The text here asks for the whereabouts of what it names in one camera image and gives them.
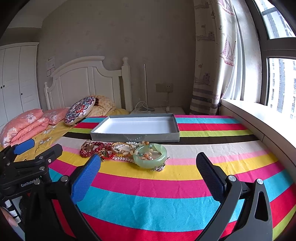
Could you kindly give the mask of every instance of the curtain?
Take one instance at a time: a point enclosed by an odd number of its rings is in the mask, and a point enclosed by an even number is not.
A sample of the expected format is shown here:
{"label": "curtain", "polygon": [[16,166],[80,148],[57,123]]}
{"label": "curtain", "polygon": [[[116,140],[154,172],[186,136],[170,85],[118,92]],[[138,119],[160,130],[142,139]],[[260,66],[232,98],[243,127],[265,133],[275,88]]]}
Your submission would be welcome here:
{"label": "curtain", "polygon": [[243,51],[232,0],[194,0],[196,58],[192,115],[215,115],[221,98],[240,99]]}

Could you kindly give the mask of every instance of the green bangle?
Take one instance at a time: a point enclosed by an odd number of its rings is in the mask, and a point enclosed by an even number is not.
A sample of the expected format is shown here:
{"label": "green bangle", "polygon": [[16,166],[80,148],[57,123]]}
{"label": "green bangle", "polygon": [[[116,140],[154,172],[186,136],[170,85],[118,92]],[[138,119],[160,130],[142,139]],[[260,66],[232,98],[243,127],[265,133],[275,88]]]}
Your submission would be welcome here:
{"label": "green bangle", "polygon": [[[168,155],[165,147],[159,144],[151,144],[151,145],[154,151],[158,151],[161,153],[160,157],[157,157],[156,159],[153,159],[153,160],[142,160],[141,157],[139,157],[139,155],[134,154],[133,155],[134,162],[139,167],[151,169],[151,168],[159,167],[165,163]],[[148,145],[143,145],[141,147],[138,147],[135,150],[135,152],[137,151],[139,153],[146,153],[146,152],[149,152],[149,149],[150,147]]]}

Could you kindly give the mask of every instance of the wardrobe door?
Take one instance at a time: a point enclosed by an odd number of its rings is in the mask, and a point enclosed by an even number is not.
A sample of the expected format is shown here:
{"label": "wardrobe door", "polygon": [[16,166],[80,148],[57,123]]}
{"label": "wardrobe door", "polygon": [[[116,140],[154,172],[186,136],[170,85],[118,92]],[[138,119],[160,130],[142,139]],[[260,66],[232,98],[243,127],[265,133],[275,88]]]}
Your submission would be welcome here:
{"label": "wardrobe door", "polygon": [[20,47],[5,49],[3,62],[3,98],[8,121],[23,113],[19,84]]}
{"label": "wardrobe door", "polygon": [[5,112],[4,100],[3,100],[3,85],[2,85],[2,67],[3,67],[4,52],[5,52],[4,49],[0,50],[0,132],[8,122],[6,117],[6,112]]}
{"label": "wardrobe door", "polygon": [[20,49],[20,98],[24,112],[40,109],[36,83],[36,52],[36,45],[22,46]]}

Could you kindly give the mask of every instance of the window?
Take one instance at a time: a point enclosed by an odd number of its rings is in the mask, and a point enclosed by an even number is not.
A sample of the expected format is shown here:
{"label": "window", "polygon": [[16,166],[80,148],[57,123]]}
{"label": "window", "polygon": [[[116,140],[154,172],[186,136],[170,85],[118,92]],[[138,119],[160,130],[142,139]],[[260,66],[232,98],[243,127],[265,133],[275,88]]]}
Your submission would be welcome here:
{"label": "window", "polygon": [[280,1],[245,2],[254,20],[261,50],[260,103],[270,107],[273,105],[272,110],[289,118],[291,104],[292,113],[294,112],[296,95],[296,24],[290,21],[290,15],[282,15],[286,13],[286,5]]}
{"label": "window", "polygon": [[291,27],[274,5],[268,0],[255,0],[255,3],[263,17],[269,39],[295,37]]}

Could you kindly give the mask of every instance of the yellow bedspread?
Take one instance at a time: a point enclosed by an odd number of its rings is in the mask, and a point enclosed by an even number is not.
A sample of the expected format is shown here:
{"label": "yellow bedspread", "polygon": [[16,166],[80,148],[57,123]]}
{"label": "yellow bedspread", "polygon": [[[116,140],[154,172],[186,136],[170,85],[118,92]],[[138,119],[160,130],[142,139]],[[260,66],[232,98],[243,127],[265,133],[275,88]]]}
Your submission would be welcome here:
{"label": "yellow bedspread", "polygon": [[[128,115],[129,112],[125,109],[115,109],[109,111],[106,116],[109,115]],[[47,129],[38,135],[34,136],[32,139],[35,141],[35,146],[26,151],[25,153],[16,157],[15,161],[23,161],[25,159],[34,159],[37,155],[46,151],[55,143],[60,137],[66,134],[74,126],[67,126],[64,120],[60,121],[58,124],[52,126],[48,125]]]}

